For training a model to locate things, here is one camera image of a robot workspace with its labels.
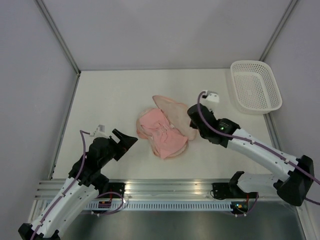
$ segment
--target white plastic basket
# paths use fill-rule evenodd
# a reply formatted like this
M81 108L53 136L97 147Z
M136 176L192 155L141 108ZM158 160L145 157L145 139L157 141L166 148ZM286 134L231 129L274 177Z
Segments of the white plastic basket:
M280 91L270 66L262 61L242 60L231 65L229 93L245 114L267 114L282 105Z

